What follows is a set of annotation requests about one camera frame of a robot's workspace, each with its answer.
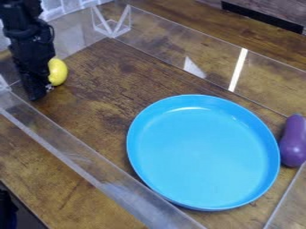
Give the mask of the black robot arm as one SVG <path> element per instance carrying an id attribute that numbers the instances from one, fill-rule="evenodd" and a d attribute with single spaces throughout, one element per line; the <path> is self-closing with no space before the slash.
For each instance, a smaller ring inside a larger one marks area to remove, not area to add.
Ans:
<path id="1" fill-rule="evenodd" d="M 8 50 L 32 101 L 52 89 L 48 62 L 55 57 L 55 32 L 40 18 L 41 12 L 40 0 L 0 0 L 3 32 L 11 41 Z"/>

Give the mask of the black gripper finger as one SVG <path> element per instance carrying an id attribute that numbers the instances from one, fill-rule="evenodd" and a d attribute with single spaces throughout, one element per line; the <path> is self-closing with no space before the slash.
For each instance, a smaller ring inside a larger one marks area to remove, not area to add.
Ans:
<path id="1" fill-rule="evenodd" d="M 20 79 L 31 101 L 44 98 L 47 93 L 53 90 L 53 86 L 51 85 L 47 75 L 24 72 L 20 75 Z"/>

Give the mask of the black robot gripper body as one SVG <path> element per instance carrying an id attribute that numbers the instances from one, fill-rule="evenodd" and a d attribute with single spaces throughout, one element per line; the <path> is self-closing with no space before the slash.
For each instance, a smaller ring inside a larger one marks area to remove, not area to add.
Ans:
<path id="1" fill-rule="evenodd" d="M 45 21 L 35 21 L 24 30 L 4 28 L 4 34 L 11 40 L 8 48 L 21 69 L 49 76 L 48 62 L 55 57 L 53 27 Z"/>

